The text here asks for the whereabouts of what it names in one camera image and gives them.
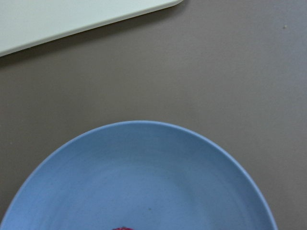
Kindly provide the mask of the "blue round plate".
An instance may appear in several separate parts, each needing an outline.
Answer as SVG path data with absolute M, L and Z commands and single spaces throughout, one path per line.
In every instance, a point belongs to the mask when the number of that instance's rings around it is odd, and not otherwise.
M 3 230 L 275 230 L 252 178 L 188 129 L 127 121 L 88 131 L 26 179 Z

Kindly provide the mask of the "red strawberry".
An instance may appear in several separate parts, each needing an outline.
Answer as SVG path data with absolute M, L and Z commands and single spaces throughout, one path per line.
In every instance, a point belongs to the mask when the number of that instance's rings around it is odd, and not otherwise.
M 112 230 L 133 230 L 132 228 L 128 228 L 128 227 L 119 227 L 119 228 L 115 228 Z

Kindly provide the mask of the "cream rabbit tray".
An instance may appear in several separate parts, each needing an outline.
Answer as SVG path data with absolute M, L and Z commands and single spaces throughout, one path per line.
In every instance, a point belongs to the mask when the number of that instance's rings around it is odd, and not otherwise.
M 178 0 L 2 0 L 0 55 L 177 4 Z

